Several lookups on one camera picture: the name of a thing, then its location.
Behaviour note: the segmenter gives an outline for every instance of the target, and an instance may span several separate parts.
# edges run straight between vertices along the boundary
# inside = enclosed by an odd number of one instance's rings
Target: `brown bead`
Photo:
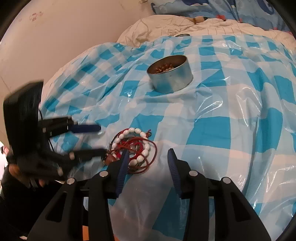
[[[117,159],[113,155],[109,154],[106,157],[105,165],[108,166],[111,162],[114,162],[114,161],[117,161]]]

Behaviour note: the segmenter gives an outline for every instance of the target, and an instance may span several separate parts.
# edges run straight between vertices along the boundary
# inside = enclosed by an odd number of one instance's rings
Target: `metal tin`
[[[156,73],[156,68],[171,64],[175,68],[167,72]],[[151,83],[160,93],[172,93],[185,88],[193,79],[188,59],[184,55],[172,55],[162,58],[147,69]]]
[[[186,37],[186,36],[190,36],[190,34],[178,34],[178,35],[175,36],[175,37]]]

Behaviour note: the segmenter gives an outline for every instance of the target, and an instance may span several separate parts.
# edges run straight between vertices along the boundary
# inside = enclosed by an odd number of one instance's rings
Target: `black cable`
[[[41,117],[41,119],[43,120],[43,116],[42,116],[42,113],[41,113],[41,110],[39,109],[39,113],[40,113],[40,117]],[[55,152],[54,151],[54,147],[52,146],[52,142],[50,141],[50,140],[48,140],[49,141],[49,144],[50,144],[50,146],[51,146],[51,148],[52,148],[52,151],[53,152]]]

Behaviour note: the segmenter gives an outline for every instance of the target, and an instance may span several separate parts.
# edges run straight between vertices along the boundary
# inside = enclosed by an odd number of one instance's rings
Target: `bed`
[[[53,138],[54,149],[107,147],[122,129],[152,130],[157,160],[147,172],[129,175],[120,197],[109,201],[121,241],[182,240],[189,202],[174,191],[169,148],[207,178],[230,177],[276,240],[296,210],[296,41],[287,31],[235,19],[194,24],[189,18],[141,19],[117,43],[94,46],[62,67],[44,86],[43,116],[72,115],[103,131]],[[190,36],[174,37],[183,33]],[[192,83],[156,92],[147,68],[179,54],[189,60]],[[93,159],[71,176],[90,178],[102,168]],[[210,206],[214,240],[211,199]]]

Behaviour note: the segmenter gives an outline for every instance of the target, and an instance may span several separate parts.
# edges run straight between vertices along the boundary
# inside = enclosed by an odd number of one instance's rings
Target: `person's hand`
[[[9,164],[8,170],[14,178],[16,178],[18,181],[20,181],[26,187],[30,187],[30,178],[20,171],[20,168],[18,167],[17,164]],[[39,179],[39,185],[41,187],[44,187],[45,181],[42,179]]]

